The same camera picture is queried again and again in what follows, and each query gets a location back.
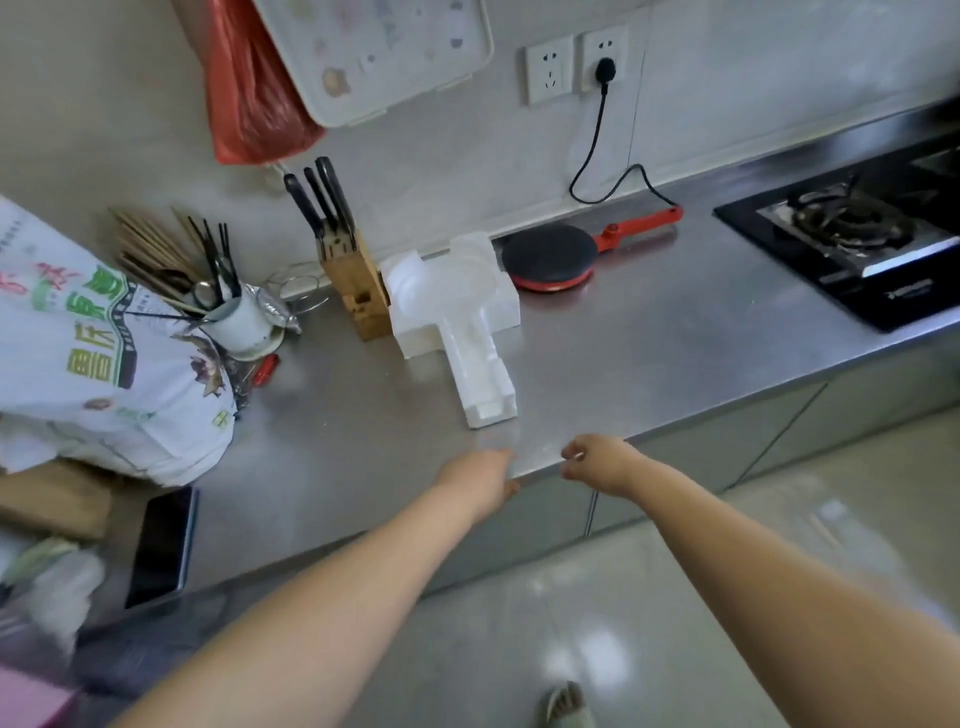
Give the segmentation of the bundle of wooden chopsticks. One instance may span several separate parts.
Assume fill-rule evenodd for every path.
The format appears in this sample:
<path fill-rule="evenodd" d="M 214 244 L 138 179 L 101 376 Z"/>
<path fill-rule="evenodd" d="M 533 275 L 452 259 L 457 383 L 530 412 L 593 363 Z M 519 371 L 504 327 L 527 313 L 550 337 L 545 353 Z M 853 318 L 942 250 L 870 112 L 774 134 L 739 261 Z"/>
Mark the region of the bundle of wooden chopsticks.
<path fill-rule="evenodd" d="M 109 207 L 106 215 L 113 230 L 114 261 L 124 273 L 177 310 L 210 310 L 210 295 L 196 293 L 197 285 L 210 281 L 196 245 L 183 245 L 161 224 L 130 209 Z"/>

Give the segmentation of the white foam packaging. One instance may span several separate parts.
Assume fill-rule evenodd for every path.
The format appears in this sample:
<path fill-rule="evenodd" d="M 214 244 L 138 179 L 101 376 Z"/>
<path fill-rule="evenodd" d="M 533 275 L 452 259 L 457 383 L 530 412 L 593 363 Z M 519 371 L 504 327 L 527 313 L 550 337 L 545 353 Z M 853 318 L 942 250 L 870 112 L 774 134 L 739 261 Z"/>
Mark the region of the white foam packaging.
<path fill-rule="evenodd" d="M 516 418 L 517 392 L 494 336 L 521 325 L 521 302 L 491 237 L 458 236 L 447 253 L 429 259 L 399 253 L 383 262 L 380 273 L 403 358 L 445 354 L 471 429 Z"/>

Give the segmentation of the wooden knife block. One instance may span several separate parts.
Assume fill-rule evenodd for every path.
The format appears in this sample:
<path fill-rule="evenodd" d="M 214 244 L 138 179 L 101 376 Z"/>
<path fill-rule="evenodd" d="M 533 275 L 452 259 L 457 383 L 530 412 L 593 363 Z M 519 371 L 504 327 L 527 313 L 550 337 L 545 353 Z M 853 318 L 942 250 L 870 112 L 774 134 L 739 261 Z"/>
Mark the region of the wooden knife block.
<path fill-rule="evenodd" d="M 340 297 L 356 333 L 369 342 L 392 336 L 390 300 L 378 267 L 359 230 L 351 238 L 328 221 L 317 238 L 319 265 Z"/>

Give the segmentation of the black handled knife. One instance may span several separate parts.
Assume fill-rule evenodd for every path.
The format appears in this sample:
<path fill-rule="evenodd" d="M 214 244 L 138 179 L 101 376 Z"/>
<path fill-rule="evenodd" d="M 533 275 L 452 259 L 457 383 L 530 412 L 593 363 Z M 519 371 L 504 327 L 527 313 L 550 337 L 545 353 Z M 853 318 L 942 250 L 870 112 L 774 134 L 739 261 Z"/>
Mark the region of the black handled knife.
<path fill-rule="evenodd" d="M 291 173 L 284 174 L 283 183 L 287 193 L 310 227 L 315 240 L 322 241 L 325 235 L 323 220 L 298 177 Z"/>
<path fill-rule="evenodd" d="M 314 167 L 305 167 L 303 168 L 303 174 L 306 178 L 308 186 L 311 188 L 318 206 L 322 212 L 322 216 L 328 224 L 330 231 L 333 234 L 339 232 L 340 221 L 339 216 L 334 211 L 334 208 L 328 199 L 327 193 L 324 186 L 322 185 L 319 174 Z"/>
<path fill-rule="evenodd" d="M 352 244 L 355 244 L 356 224 L 354 214 L 332 161 L 327 156 L 318 156 L 315 159 L 315 166 L 326 197 L 332 204 L 332 210 L 336 215 L 338 225 L 348 234 Z"/>

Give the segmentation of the white utensil cup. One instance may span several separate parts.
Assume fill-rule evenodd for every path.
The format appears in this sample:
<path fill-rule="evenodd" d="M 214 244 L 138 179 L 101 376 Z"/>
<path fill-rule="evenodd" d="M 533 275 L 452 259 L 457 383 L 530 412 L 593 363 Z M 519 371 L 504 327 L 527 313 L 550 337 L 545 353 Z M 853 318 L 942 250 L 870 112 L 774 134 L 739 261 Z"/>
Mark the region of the white utensil cup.
<path fill-rule="evenodd" d="M 238 297 L 210 311 L 198 328 L 230 358 L 241 362 L 274 354 L 285 338 L 285 328 L 268 316 L 247 285 Z"/>

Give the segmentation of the brown cardboard box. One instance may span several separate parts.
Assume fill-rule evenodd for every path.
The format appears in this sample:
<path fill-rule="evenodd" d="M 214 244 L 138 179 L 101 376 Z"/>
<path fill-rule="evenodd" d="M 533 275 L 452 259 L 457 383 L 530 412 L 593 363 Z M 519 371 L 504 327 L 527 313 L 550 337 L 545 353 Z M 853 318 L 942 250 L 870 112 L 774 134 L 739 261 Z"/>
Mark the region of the brown cardboard box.
<path fill-rule="evenodd" d="M 102 541 L 120 474 L 68 459 L 6 472 L 0 467 L 0 525 L 79 542 Z"/>

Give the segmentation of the red electric crepe pan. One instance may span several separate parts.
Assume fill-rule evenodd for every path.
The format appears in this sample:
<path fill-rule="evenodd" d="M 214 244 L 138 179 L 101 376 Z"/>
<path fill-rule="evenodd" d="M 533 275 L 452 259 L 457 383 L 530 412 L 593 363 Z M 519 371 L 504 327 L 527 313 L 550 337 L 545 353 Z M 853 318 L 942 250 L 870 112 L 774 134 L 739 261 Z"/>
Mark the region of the red electric crepe pan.
<path fill-rule="evenodd" d="M 586 283 L 601 254 L 617 249 L 629 237 L 645 235 L 679 223 L 678 205 L 641 217 L 607 224 L 591 235 L 568 223 L 550 223 L 508 235 L 500 245 L 500 260 L 517 290 L 554 294 Z"/>

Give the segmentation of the person's right hand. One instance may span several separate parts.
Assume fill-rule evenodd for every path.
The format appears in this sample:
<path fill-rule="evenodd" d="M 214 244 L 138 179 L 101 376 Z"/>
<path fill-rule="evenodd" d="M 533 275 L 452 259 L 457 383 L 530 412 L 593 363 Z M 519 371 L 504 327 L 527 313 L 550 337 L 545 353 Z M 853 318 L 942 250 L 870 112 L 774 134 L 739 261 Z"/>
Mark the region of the person's right hand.
<path fill-rule="evenodd" d="M 645 456 L 629 443 L 612 436 L 587 433 L 574 439 L 592 439 L 588 457 L 591 477 L 588 481 L 576 482 L 604 495 L 634 501 Z"/>

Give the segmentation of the black smartphone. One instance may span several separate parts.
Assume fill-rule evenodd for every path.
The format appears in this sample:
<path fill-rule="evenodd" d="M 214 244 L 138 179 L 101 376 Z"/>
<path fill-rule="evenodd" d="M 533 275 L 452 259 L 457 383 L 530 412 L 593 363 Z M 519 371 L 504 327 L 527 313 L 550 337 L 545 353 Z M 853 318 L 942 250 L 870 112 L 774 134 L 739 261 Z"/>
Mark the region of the black smartphone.
<path fill-rule="evenodd" d="M 130 570 L 124 609 L 178 594 L 186 586 L 199 493 L 165 489 L 147 503 Z"/>

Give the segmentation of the red plastic bag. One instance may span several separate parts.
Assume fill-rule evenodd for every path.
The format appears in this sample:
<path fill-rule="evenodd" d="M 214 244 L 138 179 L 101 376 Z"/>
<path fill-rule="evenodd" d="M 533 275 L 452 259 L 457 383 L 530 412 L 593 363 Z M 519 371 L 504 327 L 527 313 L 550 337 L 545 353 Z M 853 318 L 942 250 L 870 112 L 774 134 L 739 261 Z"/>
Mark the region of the red plastic bag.
<path fill-rule="evenodd" d="M 327 132 L 308 113 L 254 0 L 204 2 L 205 98 L 216 161 L 276 164 L 314 147 Z"/>

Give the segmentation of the white plastic bag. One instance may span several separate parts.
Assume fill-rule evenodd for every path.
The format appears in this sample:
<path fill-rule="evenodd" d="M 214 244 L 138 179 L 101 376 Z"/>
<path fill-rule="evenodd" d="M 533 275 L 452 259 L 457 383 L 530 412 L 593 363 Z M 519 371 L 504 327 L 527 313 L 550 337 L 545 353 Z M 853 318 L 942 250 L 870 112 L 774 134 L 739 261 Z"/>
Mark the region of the white plastic bag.
<path fill-rule="evenodd" d="M 0 565 L 0 654 L 33 648 L 67 662 L 105 577 L 95 549 L 61 538 L 41 540 Z"/>

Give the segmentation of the person's sandalled foot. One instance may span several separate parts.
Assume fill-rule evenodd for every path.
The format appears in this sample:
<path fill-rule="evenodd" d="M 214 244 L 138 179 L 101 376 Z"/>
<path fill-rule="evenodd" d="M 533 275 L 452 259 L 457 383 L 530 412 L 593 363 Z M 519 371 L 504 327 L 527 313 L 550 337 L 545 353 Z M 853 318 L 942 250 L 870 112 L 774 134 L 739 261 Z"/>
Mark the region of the person's sandalled foot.
<path fill-rule="evenodd" d="M 579 683 L 565 681 L 548 693 L 540 728 L 599 728 Z"/>

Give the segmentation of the grey cabinet door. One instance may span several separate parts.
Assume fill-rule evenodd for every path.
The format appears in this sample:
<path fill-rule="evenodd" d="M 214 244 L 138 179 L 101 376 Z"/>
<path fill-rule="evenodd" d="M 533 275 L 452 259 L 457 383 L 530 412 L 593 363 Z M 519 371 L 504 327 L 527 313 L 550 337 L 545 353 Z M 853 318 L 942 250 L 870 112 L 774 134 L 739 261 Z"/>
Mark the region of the grey cabinet door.
<path fill-rule="evenodd" d="M 960 329 L 842 370 L 745 474 L 746 479 L 960 404 Z"/>
<path fill-rule="evenodd" d="M 744 480 L 826 389 L 826 383 L 814 383 L 750 397 L 631 438 L 630 444 L 722 493 Z"/>

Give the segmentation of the pink packet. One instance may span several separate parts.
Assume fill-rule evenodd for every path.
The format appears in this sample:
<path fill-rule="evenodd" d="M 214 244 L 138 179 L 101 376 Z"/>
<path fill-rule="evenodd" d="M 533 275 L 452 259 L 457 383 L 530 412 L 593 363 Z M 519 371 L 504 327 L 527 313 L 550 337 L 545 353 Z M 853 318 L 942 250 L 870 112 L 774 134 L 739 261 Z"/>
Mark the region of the pink packet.
<path fill-rule="evenodd" d="M 0 728 L 55 728 L 77 693 L 0 664 Z"/>

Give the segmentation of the white hanging cutting board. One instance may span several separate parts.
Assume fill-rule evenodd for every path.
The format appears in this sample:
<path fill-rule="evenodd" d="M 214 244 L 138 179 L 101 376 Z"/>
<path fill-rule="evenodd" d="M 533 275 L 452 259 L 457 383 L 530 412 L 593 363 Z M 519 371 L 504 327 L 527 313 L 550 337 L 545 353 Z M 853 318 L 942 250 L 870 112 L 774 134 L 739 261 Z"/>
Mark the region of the white hanging cutting board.
<path fill-rule="evenodd" d="M 485 0 L 251 0 L 319 126 L 355 126 L 470 79 L 495 53 Z"/>

